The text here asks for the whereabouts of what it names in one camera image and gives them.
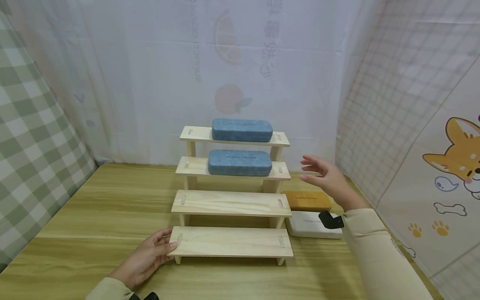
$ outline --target dog ear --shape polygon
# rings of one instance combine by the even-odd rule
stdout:
[[[454,144],[480,137],[480,128],[474,123],[461,119],[451,118],[447,122],[446,132],[448,139]]]
[[[448,167],[449,159],[443,154],[424,154],[423,159],[429,163],[432,167],[445,172],[445,173],[452,173],[450,168]]]

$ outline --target white curtain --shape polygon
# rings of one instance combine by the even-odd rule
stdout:
[[[335,159],[377,0],[16,0],[11,21],[97,162],[175,165],[183,126],[258,119]],[[205,156],[221,145],[199,144]]]

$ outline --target orange fruit print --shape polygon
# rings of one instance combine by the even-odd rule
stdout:
[[[242,90],[236,84],[219,87],[215,94],[215,107],[224,114],[240,113],[242,107],[248,106],[252,98],[244,98]]]
[[[225,9],[215,20],[213,29],[215,50],[219,57],[230,65],[241,65],[240,46],[237,43],[232,19]]]

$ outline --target black clip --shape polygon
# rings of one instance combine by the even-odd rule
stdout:
[[[343,220],[341,216],[332,217],[332,215],[328,211],[322,211],[318,214],[320,221],[327,229],[337,229],[343,228],[345,225],[343,224]]]
[[[128,300],[141,300],[141,299],[137,296],[137,294],[133,294]],[[156,293],[151,292],[150,294],[148,294],[148,296],[145,297],[144,300],[159,300],[159,299]]]

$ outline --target cartoon dog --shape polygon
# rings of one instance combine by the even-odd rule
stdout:
[[[445,154],[424,154],[423,159],[440,171],[459,177],[472,196],[480,200],[480,127],[451,118],[445,131],[452,142]]]

